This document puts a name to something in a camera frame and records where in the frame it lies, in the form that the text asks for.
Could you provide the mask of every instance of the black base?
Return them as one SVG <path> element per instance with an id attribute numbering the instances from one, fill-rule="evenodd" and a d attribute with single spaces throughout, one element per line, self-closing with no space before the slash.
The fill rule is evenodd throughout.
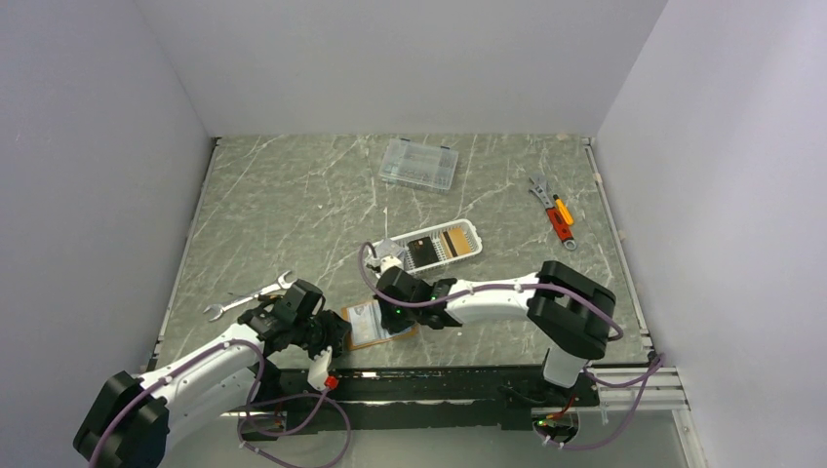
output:
<path id="1" fill-rule="evenodd" d="M 342 404 L 353 429 L 499 426 L 503 430 L 530 430 L 532 408 L 561 408 L 571 392 L 576 396 L 576 407 L 600 404 L 593 382 L 586 377 L 581 376 L 572 389 L 563 390 L 543 381 L 541 375 L 540 366 L 343 370 L 336 373 L 340 382 L 330 397 Z M 305 371 L 282 370 L 283 394 L 308 390 L 306 379 Z M 276 397 L 261 395 L 257 399 Z M 309 398 L 286 402 L 281 410 L 287 414 L 287 428 L 298 426 L 316 403 Z M 302 433 L 343 428 L 338 411 L 323 405 Z M 245 439 L 273 440 L 256 433 L 245 434 Z"/>

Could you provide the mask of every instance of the wrench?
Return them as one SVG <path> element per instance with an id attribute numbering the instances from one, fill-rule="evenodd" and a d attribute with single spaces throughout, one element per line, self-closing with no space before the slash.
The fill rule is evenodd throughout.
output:
<path id="1" fill-rule="evenodd" d="M 534 187 L 530 188 L 529 192 L 536 195 L 537 198 L 540 199 L 540 202 L 542 202 L 543 208 L 545 208 L 545 212 L 548 215 L 548 220 L 551 221 L 554 232 L 557 233 L 557 237 L 560 238 L 563 247 L 569 251 L 573 251 L 577 248 L 577 242 L 574 241 L 574 236 L 572 236 L 571 230 L 563 220 L 560 210 L 558 210 L 557 206 L 548 198 L 548 180 L 545 178 L 545 175 L 534 174 L 529 177 L 529 180 L 534 184 Z"/>
<path id="2" fill-rule="evenodd" d="M 260 290 L 255 290 L 255 291 L 253 291 L 249 294 L 242 295 L 241 297 L 237 297 L 237 298 L 235 298 L 235 299 L 233 299 L 229 302 L 225 302 L 223 304 L 208 305 L 207 308 L 204 309 L 203 313 L 206 314 L 208 312 L 213 312 L 215 315 L 211 319 L 209 319 L 208 322 L 214 322 L 214 321 L 220 319 L 221 316 L 224 315 L 224 312 L 226 312 L 230 309 L 234 309 L 234 308 L 238 307 L 239 305 L 246 304 L 246 303 L 250 302 L 251 300 L 258 299 L 258 297 L 261 296 L 261 295 L 270 294 L 270 293 L 273 293 L 273 292 L 276 292 L 276 291 L 279 291 L 279 290 L 287 290 L 287 289 L 290 288 L 290 286 L 293 285 L 293 283 L 295 283 L 295 281 L 290 281 L 289 283 L 287 281 L 285 281 L 285 278 L 290 273 L 291 273 L 291 270 L 285 271 L 284 273 L 281 274 L 281 276 L 279 276 L 279 278 L 276 280 L 275 283 L 273 283 L 272 285 L 265 286 L 264 288 L 261 288 Z"/>

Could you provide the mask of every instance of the adjustable wrench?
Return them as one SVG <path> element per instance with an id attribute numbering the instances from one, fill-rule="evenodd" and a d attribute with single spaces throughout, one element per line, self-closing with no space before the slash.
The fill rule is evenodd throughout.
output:
<path id="1" fill-rule="evenodd" d="M 563 220 L 560 210 L 558 210 L 554 202 L 548 198 L 548 180 L 546 180 L 545 175 L 534 174 L 530 176 L 529 179 L 534 184 L 534 187 L 530 188 L 529 192 L 536 195 L 537 198 L 540 199 L 540 202 L 542 202 L 543 208 L 545 208 L 545 212 L 548 215 L 548 219 L 554 227 L 554 232 L 557 233 L 557 237 L 560 238 L 560 242 L 563 243 L 563 247 L 567 250 L 573 251 L 577 248 L 577 242 L 574 241 L 574 236 L 571 234 L 571 229 L 569 229 L 566 222 Z"/>

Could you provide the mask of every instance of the white plastic tray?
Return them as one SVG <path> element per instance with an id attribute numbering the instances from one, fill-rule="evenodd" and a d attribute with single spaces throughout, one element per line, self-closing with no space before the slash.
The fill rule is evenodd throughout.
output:
<path id="1" fill-rule="evenodd" d="M 445 252 L 443 251 L 442 242 L 440 242 L 439 235 L 445 231 L 454 229 L 455 227 L 462 229 L 462 233 L 465 234 L 465 239 L 468 241 L 468 245 L 471 246 L 471 252 L 466 253 L 465 255 L 455 256 L 454 258 L 447 258 L 445 256 Z M 434 268 L 439 268 L 443 265 L 462 261 L 483 251 L 483 240 L 480 239 L 479 235 L 477 235 L 477 228 L 474 227 L 474 224 L 468 219 L 455 219 L 450 222 L 437 224 L 436 226 L 426 227 L 425 229 L 419 229 L 400 236 L 391 237 L 390 240 L 397 243 L 407 252 L 408 242 L 425 236 L 430 237 L 431 241 L 433 241 L 434 250 L 437 252 L 437 256 L 440 261 L 431 263 L 430 265 L 421 266 L 419 268 L 414 268 L 414 263 L 411 260 L 411 254 L 408 253 L 405 255 L 405 271 L 411 273 L 412 275 L 423 271 L 432 270 Z"/>

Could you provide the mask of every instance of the open-end wrench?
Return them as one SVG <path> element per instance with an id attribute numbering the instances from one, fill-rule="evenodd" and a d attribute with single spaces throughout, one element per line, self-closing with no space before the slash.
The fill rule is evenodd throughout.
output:
<path id="1" fill-rule="evenodd" d="M 290 272 L 291 272 L 291 270 L 285 271 L 284 273 L 281 274 L 281 276 L 279 276 L 279 278 L 276 280 L 275 283 L 273 283 L 272 285 L 265 286 L 264 288 L 261 288 L 260 290 L 255 290 L 255 291 L 253 291 L 249 294 L 242 295 L 240 297 L 236 297 L 235 299 L 233 299 L 229 302 L 223 303 L 223 304 L 208 305 L 207 308 L 204 309 L 204 313 L 206 314 L 208 312 L 213 312 L 215 314 L 215 315 L 213 315 L 212 318 L 210 318 L 208 320 L 208 322 L 214 322 L 214 321 L 220 319 L 221 316 L 224 315 L 224 312 L 226 312 L 230 309 L 234 309 L 234 308 L 238 307 L 239 305 L 246 304 L 246 303 L 250 302 L 251 300 L 258 299 L 262 295 L 274 293 L 274 292 L 280 291 L 280 290 L 289 289 L 290 286 L 292 286 L 293 283 L 295 283 L 295 281 L 290 281 L 288 283 L 285 280 L 285 278 L 287 277 L 287 275 L 290 274 Z"/>

